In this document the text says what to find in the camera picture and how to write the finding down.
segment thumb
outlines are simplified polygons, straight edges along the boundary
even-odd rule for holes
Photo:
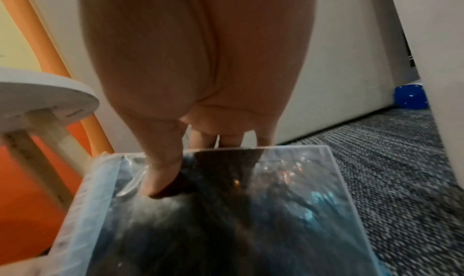
[[[140,193],[150,197],[174,181],[182,164],[185,126],[177,120],[137,118],[120,114],[146,154],[149,166]]]

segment blue object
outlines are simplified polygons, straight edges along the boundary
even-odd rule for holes
[[[427,109],[429,103],[422,83],[413,82],[395,88],[395,104],[405,109]]]

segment wooden leg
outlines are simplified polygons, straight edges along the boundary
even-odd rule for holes
[[[2,139],[11,157],[29,171],[48,195],[67,211],[73,195],[29,134],[26,131],[4,133]]]
[[[37,136],[79,175],[85,176],[90,155],[48,109],[25,114],[31,129]]]

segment carpeted floor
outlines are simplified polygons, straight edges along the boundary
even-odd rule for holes
[[[331,147],[393,275],[464,275],[464,191],[429,110],[390,109],[293,144]]]

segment hand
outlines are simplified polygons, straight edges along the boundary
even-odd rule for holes
[[[191,148],[271,145],[305,58],[315,0],[80,0],[111,105],[147,154],[142,193],[170,184]]]

